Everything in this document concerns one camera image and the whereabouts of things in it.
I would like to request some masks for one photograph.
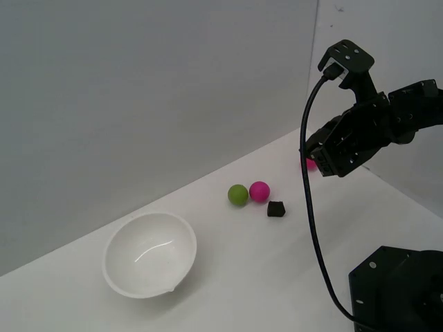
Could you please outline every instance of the black cable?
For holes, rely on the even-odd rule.
[[[327,273],[325,261],[323,260],[323,255],[321,253],[320,244],[318,242],[317,230],[316,230],[316,222],[314,219],[314,208],[312,206],[312,197],[311,197],[311,187],[309,185],[309,177],[307,172],[306,165],[306,130],[307,130],[307,119],[309,117],[309,112],[311,111],[312,103],[314,102],[315,97],[317,96],[318,91],[321,86],[324,85],[328,80],[335,80],[341,73],[343,69],[336,64],[332,64],[330,67],[325,69],[324,75],[317,82],[315,87],[312,89],[311,95],[309,96],[305,111],[303,112],[302,124],[300,127],[300,157],[301,157],[301,166],[302,166],[302,178],[303,178],[303,187],[305,189],[305,197],[306,197],[306,208],[307,208],[307,218],[309,221],[309,228],[311,230],[312,243],[314,245],[314,250],[316,252],[318,265],[320,266],[321,274],[323,275],[323,279],[325,280],[327,291],[332,298],[332,301],[339,309],[339,311],[344,314],[344,316],[351,320],[352,322],[370,329],[372,331],[379,331],[379,329],[371,326],[370,324],[366,324],[365,322],[361,322],[358,318],[354,317],[350,313],[346,311],[346,309],[341,305],[338,300],[334,288],[332,287],[331,279],[329,278],[329,274]]]

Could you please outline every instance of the magenta ball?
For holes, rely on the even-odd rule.
[[[269,188],[269,186],[262,181],[254,182],[249,188],[249,196],[253,201],[258,203],[266,202],[270,193],[271,188]]]
[[[317,169],[316,162],[308,158],[306,158],[306,166],[308,171],[314,171]]]

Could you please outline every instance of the ball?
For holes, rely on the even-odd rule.
[[[317,169],[317,164],[315,161],[306,158],[306,167],[308,171],[314,171]]]
[[[248,190],[244,185],[233,185],[229,188],[228,199],[234,205],[245,205],[248,197]]]
[[[266,200],[269,198],[270,193],[271,188],[269,188],[269,186],[262,181],[254,182],[249,188],[249,195],[254,201],[258,203],[266,202]]]

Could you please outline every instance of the white bowl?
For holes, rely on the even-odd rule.
[[[191,226],[170,213],[143,214],[110,238],[102,270],[117,293],[144,299],[172,292],[194,263],[197,240]]]

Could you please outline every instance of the bowl rim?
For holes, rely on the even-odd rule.
[[[163,289],[159,289],[159,290],[154,290],[154,291],[150,291],[150,292],[146,292],[146,293],[130,293],[127,292],[123,289],[121,289],[119,286],[117,286],[111,279],[111,277],[109,276],[108,272],[107,272],[107,267],[106,267],[106,258],[107,258],[107,254],[108,254],[108,249],[109,246],[111,245],[112,240],[114,240],[114,238],[116,237],[116,235],[129,223],[131,223],[132,221],[135,221],[143,216],[148,216],[148,215],[152,215],[152,214],[166,214],[168,216],[172,216],[176,219],[178,219],[180,222],[182,222],[182,224],[184,224],[184,226],[186,227],[186,229],[188,230],[190,237],[191,237],[191,242],[192,242],[192,253],[191,253],[191,258],[190,261],[188,262],[188,266],[186,266],[186,269],[183,272],[183,275],[180,278],[177,278],[177,281],[175,282],[174,285],[171,285],[171,287],[169,288],[163,288]],[[195,256],[197,254],[197,238],[195,236],[194,230],[192,229],[192,227],[190,226],[190,224],[181,216],[171,213],[171,212],[164,212],[164,211],[152,211],[152,212],[141,212],[139,214],[135,214],[133,216],[130,216],[129,220],[126,220],[122,225],[120,225],[120,227],[118,227],[118,229],[111,235],[111,237],[109,238],[109,240],[107,241],[107,244],[105,246],[105,250],[103,252],[102,255],[102,273],[103,273],[103,277],[105,278],[106,282],[108,283],[108,285],[117,293],[126,296],[126,297],[131,297],[134,299],[147,299],[148,297],[154,297],[154,296],[158,296],[164,293],[168,293],[168,292],[172,292],[180,283],[181,281],[186,277],[186,275],[189,273],[190,269],[192,268],[192,265],[194,264],[195,261]]]

